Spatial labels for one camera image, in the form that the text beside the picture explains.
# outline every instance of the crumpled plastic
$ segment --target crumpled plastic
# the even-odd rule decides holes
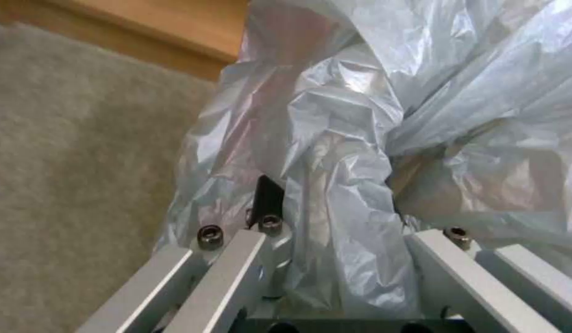
[[[447,225],[572,277],[572,0],[254,0],[176,172],[156,248],[284,187],[282,315],[419,318],[403,235]]]

